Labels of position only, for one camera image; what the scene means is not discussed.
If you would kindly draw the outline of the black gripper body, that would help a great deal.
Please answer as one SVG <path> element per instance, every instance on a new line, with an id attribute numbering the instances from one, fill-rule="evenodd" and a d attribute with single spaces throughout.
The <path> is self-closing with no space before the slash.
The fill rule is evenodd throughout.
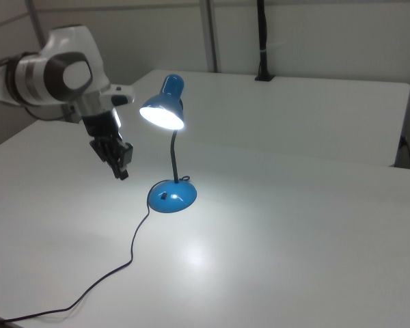
<path id="1" fill-rule="evenodd" d="M 93 137 L 90 145 L 101 161 L 107 163 L 113 172 L 126 172 L 132 159 L 133 145 L 123 141 L 116 109 L 83 116 L 82 120 L 88 135 Z"/>

